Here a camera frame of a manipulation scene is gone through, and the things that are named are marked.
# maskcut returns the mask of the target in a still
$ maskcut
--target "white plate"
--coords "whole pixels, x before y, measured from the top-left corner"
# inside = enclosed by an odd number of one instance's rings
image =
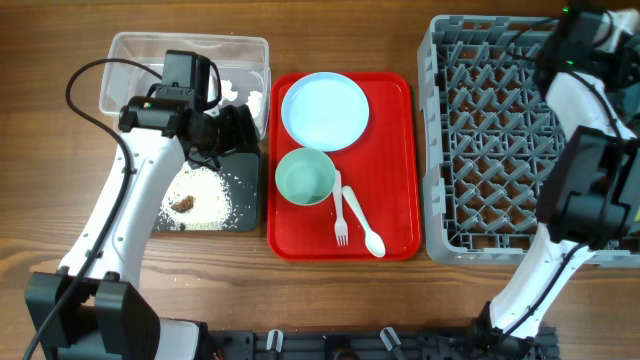
[[[321,72],[296,81],[282,102],[282,122],[298,144],[336,151],[353,144],[369,122],[362,89],[346,76]]]

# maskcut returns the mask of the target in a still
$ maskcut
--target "dish rack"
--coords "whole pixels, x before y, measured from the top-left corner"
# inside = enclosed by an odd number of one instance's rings
[[[537,229],[536,199],[565,144],[508,41],[541,18],[441,15],[418,49],[425,122],[423,216],[429,256],[446,264],[518,264]],[[510,51],[535,56],[553,24]],[[640,267],[640,234],[612,240],[589,263]]]

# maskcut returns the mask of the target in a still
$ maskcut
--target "mint green bowl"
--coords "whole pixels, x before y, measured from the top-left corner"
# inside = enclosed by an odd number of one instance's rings
[[[336,167],[319,150],[300,148],[285,155],[276,168],[276,186],[285,199],[296,205],[322,202],[333,191]]]

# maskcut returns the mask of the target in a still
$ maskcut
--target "plastic spoon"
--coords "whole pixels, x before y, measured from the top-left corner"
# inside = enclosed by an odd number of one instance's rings
[[[371,230],[371,227],[367,222],[367,218],[364,217],[364,212],[362,212],[360,203],[358,203],[358,198],[356,198],[356,194],[353,192],[353,189],[351,189],[351,186],[345,186],[342,188],[342,196],[344,196],[347,204],[349,204],[351,210],[353,210],[353,213],[356,215],[364,229],[364,243],[367,246],[367,250],[369,250],[369,252],[375,257],[383,257],[386,253],[384,242],[380,235]]]

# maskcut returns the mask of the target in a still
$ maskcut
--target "wooden table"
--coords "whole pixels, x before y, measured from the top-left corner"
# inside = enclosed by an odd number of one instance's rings
[[[269,41],[273,79],[298,71],[395,71],[411,84],[417,104],[416,52],[433,16],[558,15],[563,6],[551,0],[28,3],[4,1],[0,8],[2,359],[21,356],[34,333],[24,304],[31,272],[56,270],[111,167],[113,140],[67,108],[64,88],[76,69],[107,55],[116,33],[261,36]],[[73,94],[95,115],[101,78],[102,69],[86,73]],[[414,112],[423,174],[417,105]],[[265,233],[263,212],[257,230],[248,234],[154,235],[141,292],[160,316],[207,321],[211,329],[418,328],[467,324],[514,271],[443,266],[424,249],[405,262],[291,264],[271,253]],[[558,327],[566,359],[637,358],[638,298],[640,270],[586,267],[545,321]]]

